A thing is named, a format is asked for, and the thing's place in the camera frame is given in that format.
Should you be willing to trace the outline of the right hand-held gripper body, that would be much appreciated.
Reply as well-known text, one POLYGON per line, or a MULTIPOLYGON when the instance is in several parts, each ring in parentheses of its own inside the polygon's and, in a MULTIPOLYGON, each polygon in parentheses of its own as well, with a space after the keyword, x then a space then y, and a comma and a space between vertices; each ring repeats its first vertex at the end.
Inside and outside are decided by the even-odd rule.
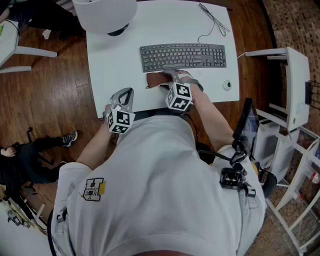
POLYGON ((183 79, 180 82, 167 82, 165 85, 170 86, 165 103, 171 110, 186 110, 192 103, 193 96, 191 93, 191 84, 195 84, 203 91, 202 85, 196 79, 183 79))

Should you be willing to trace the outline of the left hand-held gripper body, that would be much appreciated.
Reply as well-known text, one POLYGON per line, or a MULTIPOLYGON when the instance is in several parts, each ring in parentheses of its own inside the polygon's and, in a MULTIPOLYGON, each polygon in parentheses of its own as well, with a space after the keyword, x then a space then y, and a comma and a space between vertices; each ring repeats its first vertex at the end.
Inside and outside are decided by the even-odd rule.
POLYGON ((127 111, 124 103, 111 103, 106 117, 108 130, 115 134, 125 134, 133 125, 135 113, 127 111))

